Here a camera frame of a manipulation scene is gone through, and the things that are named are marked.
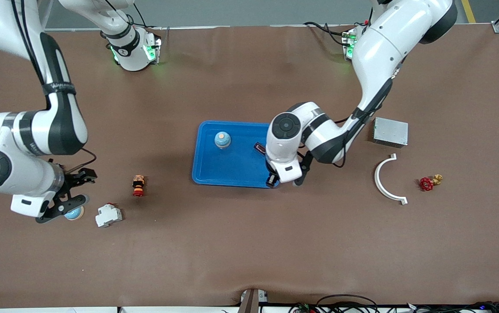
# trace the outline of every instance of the silver metal box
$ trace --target silver metal box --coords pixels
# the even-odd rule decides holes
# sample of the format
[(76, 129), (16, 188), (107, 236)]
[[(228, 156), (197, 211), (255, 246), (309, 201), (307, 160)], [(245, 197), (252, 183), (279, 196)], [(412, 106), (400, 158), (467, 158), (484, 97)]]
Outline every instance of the silver metal box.
[(408, 145), (408, 123), (376, 117), (373, 142), (396, 148)]

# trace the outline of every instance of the blue tray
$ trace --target blue tray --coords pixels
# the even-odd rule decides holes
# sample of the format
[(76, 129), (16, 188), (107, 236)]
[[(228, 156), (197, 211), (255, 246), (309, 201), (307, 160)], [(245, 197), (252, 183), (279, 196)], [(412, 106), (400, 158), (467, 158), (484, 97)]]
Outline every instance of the blue tray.
[[(193, 160), (193, 180), (205, 185), (268, 188), (265, 156), (253, 148), (257, 142), (265, 145), (268, 128), (267, 123), (201, 123)], [(214, 143), (219, 131), (226, 131), (231, 137), (230, 145), (225, 149)]]

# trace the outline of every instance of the white semicircular bracket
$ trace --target white semicircular bracket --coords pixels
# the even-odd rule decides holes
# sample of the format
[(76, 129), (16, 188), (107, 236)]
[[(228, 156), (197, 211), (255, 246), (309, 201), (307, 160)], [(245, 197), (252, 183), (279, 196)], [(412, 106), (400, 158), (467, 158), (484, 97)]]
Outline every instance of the white semicircular bracket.
[(380, 168), (382, 168), (384, 166), (384, 163), (386, 163), (388, 161), (394, 161), (394, 160), (396, 160), (396, 153), (391, 154), (390, 158), (382, 161), (377, 166), (377, 169), (375, 170), (375, 184), (377, 185), (377, 188), (379, 189), (379, 191), (386, 196), (386, 198), (390, 198), (392, 200), (398, 200), (402, 203), (402, 206), (403, 206), (404, 204), (408, 204), (408, 199), (405, 198), (404, 196), (395, 196), (395, 195), (391, 194), (383, 187), (382, 183), (380, 183)]

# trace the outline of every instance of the robotic arm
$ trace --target robotic arm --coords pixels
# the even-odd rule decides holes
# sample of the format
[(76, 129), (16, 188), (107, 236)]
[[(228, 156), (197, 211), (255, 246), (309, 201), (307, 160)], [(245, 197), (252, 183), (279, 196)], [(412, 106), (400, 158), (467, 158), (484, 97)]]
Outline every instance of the robotic arm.
[[(371, 0), (372, 24), (358, 26), (352, 63), (362, 99), (345, 123), (336, 123), (313, 102), (298, 103), (276, 115), (267, 133), (269, 187), (295, 180), (301, 185), (313, 158), (319, 163), (345, 160), (367, 121), (380, 109), (403, 60), (418, 43), (442, 37), (456, 22), (453, 0)], [(309, 149), (299, 162), (299, 143)]]
[[(0, 193), (13, 194), (12, 211), (46, 222), (88, 202), (69, 191), (94, 182), (96, 174), (65, 173), (38, 157), (75, 154), (87, 142), (87, 128), (62, 52), (43, 32), (35, 0), (0, 0), (0, 49), (32, 61), (46, 98), (44, 110), (0, 113)], [(68, 200), (61, 200), (65, 195)]]
[(110, 42), (114, 60), (128, 71), (159, 63), (161, 39), (135, 27), (122, 12), (134, 0), (60, 0), (62, 6), (93, 22)]

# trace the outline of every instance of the red valve handle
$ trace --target red valve handle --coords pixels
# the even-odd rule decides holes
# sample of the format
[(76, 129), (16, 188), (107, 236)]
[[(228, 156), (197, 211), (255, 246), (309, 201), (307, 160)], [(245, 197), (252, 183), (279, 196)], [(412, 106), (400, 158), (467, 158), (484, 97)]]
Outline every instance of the red valve handle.
[(434, 184), (433, 184), (433, 181), (430, 178), (423, 177), (420, 180), (420, 187), (424, 191), (430, 191), (430, 190), (433, 190)]

